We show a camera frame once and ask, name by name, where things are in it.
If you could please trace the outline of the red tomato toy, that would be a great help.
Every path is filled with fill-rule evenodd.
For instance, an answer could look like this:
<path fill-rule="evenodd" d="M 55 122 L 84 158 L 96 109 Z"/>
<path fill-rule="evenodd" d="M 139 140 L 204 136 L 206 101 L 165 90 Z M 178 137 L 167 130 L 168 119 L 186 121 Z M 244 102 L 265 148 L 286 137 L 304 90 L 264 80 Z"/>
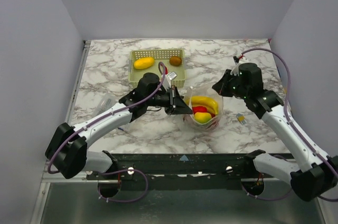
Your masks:
<path fill-rule="evenodd" d="M 192 107 L 193 113 L 207 113 L 208 109 L 204 106 L 193 106 Z"/>

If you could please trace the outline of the clear zip top bag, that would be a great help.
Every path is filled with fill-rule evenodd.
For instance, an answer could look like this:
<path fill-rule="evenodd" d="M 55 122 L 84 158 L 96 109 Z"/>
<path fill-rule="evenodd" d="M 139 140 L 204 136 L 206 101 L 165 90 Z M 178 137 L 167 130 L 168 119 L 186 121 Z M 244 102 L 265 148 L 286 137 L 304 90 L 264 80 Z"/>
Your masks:
<path fill-rule="evenodd" d="M 213 83 L 207 83 L 187 89 L 184 101 L 192 109 L 193 114 L 184 115 L 183 121 L 193 129 L 207 132 L 215 130 L 219 125 L 223 98 L 212 86 Z"/>

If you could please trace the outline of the yellow banana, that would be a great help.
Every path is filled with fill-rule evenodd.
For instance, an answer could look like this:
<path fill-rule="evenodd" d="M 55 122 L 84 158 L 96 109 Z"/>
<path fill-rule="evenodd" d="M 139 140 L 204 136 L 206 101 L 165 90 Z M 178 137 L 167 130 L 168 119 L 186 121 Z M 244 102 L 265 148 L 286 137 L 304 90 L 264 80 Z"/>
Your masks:
<path fill-rule="evenodd" d="M 136 70 L 145 70 L 155 63 L 155 59 L 153 57 L 143 57 L 140 59 L 137 59 L 133 66 Z"/>
<path fill-rule="evenodd" d="M 195 107 L 205 107 L 206 110 L 214 115 L 219 114 L 218 103 L 210 97 L 207 96 L 192 96 L 191 98 L 185 99 L 187 105 L 191 104 L 193 108 Z"/>

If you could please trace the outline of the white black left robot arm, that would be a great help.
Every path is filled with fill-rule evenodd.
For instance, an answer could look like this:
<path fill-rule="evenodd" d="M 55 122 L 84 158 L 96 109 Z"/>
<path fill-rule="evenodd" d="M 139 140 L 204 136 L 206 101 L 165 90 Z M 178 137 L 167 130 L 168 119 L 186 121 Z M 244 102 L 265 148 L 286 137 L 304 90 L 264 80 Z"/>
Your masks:
<path fill-rule="evenodd" d="M 127 125 L 147 112 L 148 107 L 162 107 L 168 115 L 191 115 L 192 109 L 171 86 L 168 76 L 146 73 L 129 94 L 96 117 L 76 125 L 57 127 L 46 151 L 48 172 L 70 179 L 81 171 L 100 173 L 112 179 L 117 173 L 116 159 L 107 151 L 91 152 L 89 147 L 112 130 Z"/>

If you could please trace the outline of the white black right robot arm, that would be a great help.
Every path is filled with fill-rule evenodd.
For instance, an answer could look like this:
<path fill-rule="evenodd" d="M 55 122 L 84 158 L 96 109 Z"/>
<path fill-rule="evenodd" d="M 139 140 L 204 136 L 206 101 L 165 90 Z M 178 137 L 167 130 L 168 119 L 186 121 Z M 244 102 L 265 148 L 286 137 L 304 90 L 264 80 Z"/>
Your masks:
<path fill-rule="evenodd" d="M 243 164 L 246 176 L 271 175 L 289 184 L 307 202 L 337 186 L 337 157 L 318 147 L 292 120 L 281 98 L 264 88 L 261 69 L 255 63 L 238 63 L 233 70 L 227 69 L 212 88 L 220 96 L 244 100 L 247 108 L 277 134 L 295 159 L 290 163 L 264 151 L 254 151 Z"/>

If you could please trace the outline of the yellow green mango toy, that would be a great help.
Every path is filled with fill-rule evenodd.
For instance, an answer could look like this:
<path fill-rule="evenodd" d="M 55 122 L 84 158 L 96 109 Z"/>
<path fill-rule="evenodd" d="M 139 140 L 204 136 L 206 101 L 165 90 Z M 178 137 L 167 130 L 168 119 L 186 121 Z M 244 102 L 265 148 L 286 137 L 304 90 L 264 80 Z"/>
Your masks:
<path fill-rule="evenodd" d="M 194 120 L 200 124 L 206 124 L 212 119 L 212 115 L 208 112 L 196 112 L 194 114 Z"/>

